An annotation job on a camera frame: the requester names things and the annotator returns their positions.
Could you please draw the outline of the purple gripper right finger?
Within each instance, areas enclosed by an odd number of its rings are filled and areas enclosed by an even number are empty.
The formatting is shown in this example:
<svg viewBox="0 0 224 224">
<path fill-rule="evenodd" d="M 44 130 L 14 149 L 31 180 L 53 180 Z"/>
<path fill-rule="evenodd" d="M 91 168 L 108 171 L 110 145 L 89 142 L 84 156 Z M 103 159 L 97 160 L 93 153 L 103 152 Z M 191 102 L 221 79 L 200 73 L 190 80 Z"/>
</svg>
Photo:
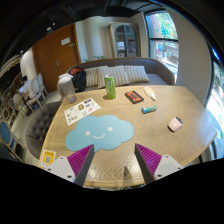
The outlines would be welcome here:
<svg viewBox="0 0 224 224">
<path fill-rule="evenodd" d="M 135 144 L 134 154 L 137 158 L 145 183 L 150 184 L 154 182 L 154 173 L 162 156 L 140 144 Z"/>
</svg>

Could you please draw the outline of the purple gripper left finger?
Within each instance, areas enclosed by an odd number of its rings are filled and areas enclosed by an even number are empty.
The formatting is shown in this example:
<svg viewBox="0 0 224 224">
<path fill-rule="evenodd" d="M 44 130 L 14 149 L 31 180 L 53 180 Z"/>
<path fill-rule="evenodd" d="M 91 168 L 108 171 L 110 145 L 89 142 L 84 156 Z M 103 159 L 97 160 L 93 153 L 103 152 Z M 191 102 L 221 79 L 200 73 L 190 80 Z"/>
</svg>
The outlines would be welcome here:
<svg viewBox="0 0 224 224">
<path fill-rule="evenodd" d="M 76 185 L 82 186 L 84 184 L 94 154 L 94 145 L 91 144 L 67 157 L 75 174 L 74 183 Z"/>
</svg>

